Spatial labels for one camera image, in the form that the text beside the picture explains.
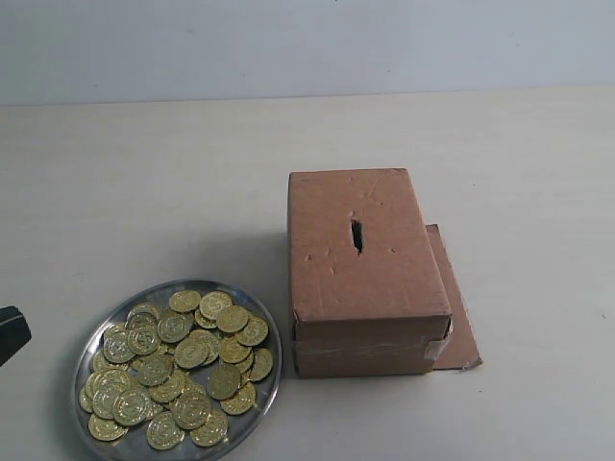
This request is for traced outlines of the gold coin right of top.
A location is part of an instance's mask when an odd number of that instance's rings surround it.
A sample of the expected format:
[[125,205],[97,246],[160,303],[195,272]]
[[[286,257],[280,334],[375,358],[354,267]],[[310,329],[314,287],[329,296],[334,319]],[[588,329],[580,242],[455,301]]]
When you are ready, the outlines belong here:
[[223,332],[235,333],[245,328],[249,320],[248,310],[243,306],[233,304],[218,313],[216,325]]

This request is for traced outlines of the gold coin centre of pile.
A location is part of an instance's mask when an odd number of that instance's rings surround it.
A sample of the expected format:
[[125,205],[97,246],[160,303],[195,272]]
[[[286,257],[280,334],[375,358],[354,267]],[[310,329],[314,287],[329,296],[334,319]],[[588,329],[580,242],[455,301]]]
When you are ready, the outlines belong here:
[[209,347],[197,339],[187,338],[174,350],[175,363],[183,369],[193,369],[201,366],[209,356]]

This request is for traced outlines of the gold coin upper right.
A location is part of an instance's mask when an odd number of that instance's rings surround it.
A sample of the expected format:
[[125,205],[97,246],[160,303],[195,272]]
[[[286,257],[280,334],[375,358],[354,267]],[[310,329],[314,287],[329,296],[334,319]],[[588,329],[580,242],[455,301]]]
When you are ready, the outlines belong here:
[[201,315],[210,320],[216,320],[219,313],[233,305],[230,295],[223,291],[214,290],[206,293],[200,301]]

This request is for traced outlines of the gold coin left middle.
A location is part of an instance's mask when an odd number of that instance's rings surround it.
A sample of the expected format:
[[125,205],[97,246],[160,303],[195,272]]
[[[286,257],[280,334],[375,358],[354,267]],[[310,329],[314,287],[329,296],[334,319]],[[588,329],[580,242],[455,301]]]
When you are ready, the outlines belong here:
[[132,353],[148,355],[155,352],[159,346],[160,338],[155,326],[147,325],[129,331],[128,347]]

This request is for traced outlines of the gold coin bottom middle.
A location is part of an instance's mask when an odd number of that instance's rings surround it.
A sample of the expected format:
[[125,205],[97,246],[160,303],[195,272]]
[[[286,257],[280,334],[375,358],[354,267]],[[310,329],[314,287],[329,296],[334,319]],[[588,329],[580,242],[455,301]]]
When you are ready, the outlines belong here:
[[185,432],[175,423],[169,411],[156,415],[146,431],[149,446],[156,450],[172,449],[181,443],[184,437]]

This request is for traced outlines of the gold coin far right edge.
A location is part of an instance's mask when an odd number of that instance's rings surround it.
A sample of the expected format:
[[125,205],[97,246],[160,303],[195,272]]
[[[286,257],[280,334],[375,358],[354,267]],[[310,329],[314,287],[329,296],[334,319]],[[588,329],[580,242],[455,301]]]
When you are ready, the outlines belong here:
[[268,324],[259,317],[251,317],[244,329],[235,336],[237,342],[243,346],[254,347],[263,342],[269,332]]

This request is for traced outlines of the brown cardboard slotted box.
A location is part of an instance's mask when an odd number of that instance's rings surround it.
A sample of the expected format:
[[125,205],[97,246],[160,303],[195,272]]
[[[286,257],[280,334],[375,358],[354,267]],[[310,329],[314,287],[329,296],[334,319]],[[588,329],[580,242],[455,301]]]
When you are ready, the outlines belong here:
[[300,377],[432,370],[452,310],[406,169],[292,173],[287,235]]

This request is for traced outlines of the gold coin top of pile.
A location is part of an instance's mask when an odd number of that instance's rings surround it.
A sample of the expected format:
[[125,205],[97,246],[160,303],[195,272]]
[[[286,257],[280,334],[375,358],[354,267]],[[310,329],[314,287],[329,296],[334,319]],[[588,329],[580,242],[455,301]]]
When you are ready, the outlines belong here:
[[180,313],[194,311],[201,302],[202,296],[195,290],[181,290],[173,293],[169,300],[169,308]]

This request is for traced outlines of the gold coin of pile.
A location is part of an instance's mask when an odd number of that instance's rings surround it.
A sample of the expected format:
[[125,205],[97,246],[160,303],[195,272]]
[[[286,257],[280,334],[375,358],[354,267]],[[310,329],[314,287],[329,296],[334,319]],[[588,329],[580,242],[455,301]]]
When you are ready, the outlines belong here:
[[173,293],[169,300],[169,308],[180,313],[194,311],[201,302],[202,296],[195,290],[181,290]]
[[193,369],[201,366],[209,356],[209,347],[197,339],[187,338],[174,350],[175,363],[183,369]]

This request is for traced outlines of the gold coin bottom left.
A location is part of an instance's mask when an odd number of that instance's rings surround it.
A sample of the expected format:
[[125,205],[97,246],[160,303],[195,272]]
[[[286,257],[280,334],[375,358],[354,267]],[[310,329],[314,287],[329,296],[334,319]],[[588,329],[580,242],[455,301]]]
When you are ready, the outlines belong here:
[[129,428],[118,424],[115,420],[103,419],[91,414],[87,423],[90,435],[101,442],[114,442],[123,437]]

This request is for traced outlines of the round steel plate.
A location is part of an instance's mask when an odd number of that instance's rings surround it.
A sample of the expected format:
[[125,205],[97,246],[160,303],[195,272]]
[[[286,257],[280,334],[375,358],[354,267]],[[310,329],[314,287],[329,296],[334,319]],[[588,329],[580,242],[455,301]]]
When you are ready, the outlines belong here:
[[[176,447],[156,450],[146,441],[147,423],[142,422],[113,441],[95,439],[88,428],[90,415],[79,404],[79,392],[91,375],[91,360],[102,350],[104,331],[114,323],[128,318],[129,311],[139,303],[166,303],[170,296],[182,289],[194,289],[202,294],[219,290],[231,295],[253,314],[267,321],[269,335],[264,346],[273,354],[273,370],[264,381],[256,385],[256,407],[240,416],[230,417],[230,427],[225,438],[211,448],[200,448],[189,439]],[[271,408],[279,390],[283,371],[283,343],[280,329],[271,309],[246,290],[225,282],[206,279],[179,279],[167,281],[138,292],[105,314],[97,327],[89,334],[72,372],[70,385],[71,419],[75,434],[98,460],[220,460],[238,448],[254,433]]]

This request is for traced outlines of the gold coin bottom right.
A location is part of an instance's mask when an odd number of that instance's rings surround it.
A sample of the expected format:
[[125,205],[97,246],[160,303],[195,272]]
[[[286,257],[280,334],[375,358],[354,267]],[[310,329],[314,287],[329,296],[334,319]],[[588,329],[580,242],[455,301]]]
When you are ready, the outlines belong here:
[[205,423],[191,430],[189,435],[196,446],[209,448],[225,439],[228,428],[229,423],[226,413],[218,408],[214,408],[211,410]]

